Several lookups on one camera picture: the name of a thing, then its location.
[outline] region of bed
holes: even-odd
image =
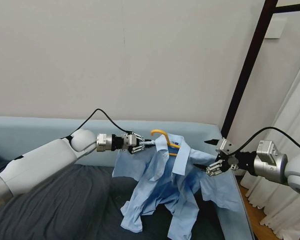
[[[67,136],[81,120],[0,117],[0,171],[8,161],[54,139]],[[205,140],[220,139],[217,126],[189,122],[117,121],[152,138],[152,129],[182,135],[194,149],[216,154]],[[94,133],[121,134],[110,122],[91,120],[84,127]],[[94,152],[51,177],[31,192],[16,196],[0,206],[0,240],[27,239],[167,239],[170,212],[159,206],[143,216],[141,233],[120,227],[120,208],[130,199],[137,182],[128,177],[112,178],[116,152]],[[254,239],[243,201],[233,212],[195,196],[200,208],[192,239]]]

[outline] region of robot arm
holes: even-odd
[[[227,139],[208,141],[216,144],[218,156],[216,162],[204,167],[209,176],[215,176],[228,169],[247,170],[251,175],[265,177],[267,180],[290,186],[300,194],[300,154],[288,161],[286,154],[280,153],[270,140],[261,140],[256,151],[235,152],[236,148]]]
[[[128,132],[123,136],[99,134],[85,129],[78,129],[71,135],[53,140],[9,162],[0,172],[0,204],[16,195],[29,192],[32,188],[62,171],[78,159],[106,150],[123,149],[131,154],[141,151],[145,139]]]

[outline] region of wrinkled fabric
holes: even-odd
[[[191,149],[184,138],[168,134],[180,149],[168,147],[163,135],[155,140],[155,147],[136,154],[120,151],[113,177],[131,177],[138,181],[130,201],[121,208],[121,227],[134,233],[142,231],[142,215],[151,215],[159,204],[171,212],[168,237],[189,240],[198,215],[194,194],[201,188],[203,200],[211,200],[221,208],[239,209],[240,201],[229,181],[229,174],[209,177],[193,164],[209,165],[216,157]]]

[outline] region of black metal frame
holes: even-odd
[[[273,14],[299,12],[300,4],[276,6],[278,0],[265,0],[258,23],[256,25],[249,50],[245,57],[242,70],[236,84],[228,111],[223,122],[221,134],[227,137],[235,119],[241,98],[245,92],[252,69],[254,68],[261,45],[268,30]]]

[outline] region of yellow clothes hanger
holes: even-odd
[[[155,133],[164,135],[165,140],[166,140],[166,143],[167,143],[168,146],[173,147],[173,148],[176,148],[176,149],[179,149],[179,148],[180,148],[179,145],[176,145],[176,144],[173,144],[173,143],[170,142],[169,137],[168,137],[168,134],[167,134],[165,131],[160,130],[160,129],[153,129],[153,130],[151,131],[151,136],[153,136]],[[176,153],[169,153],[169,155],[170,155],[170,156],[177,156]]]

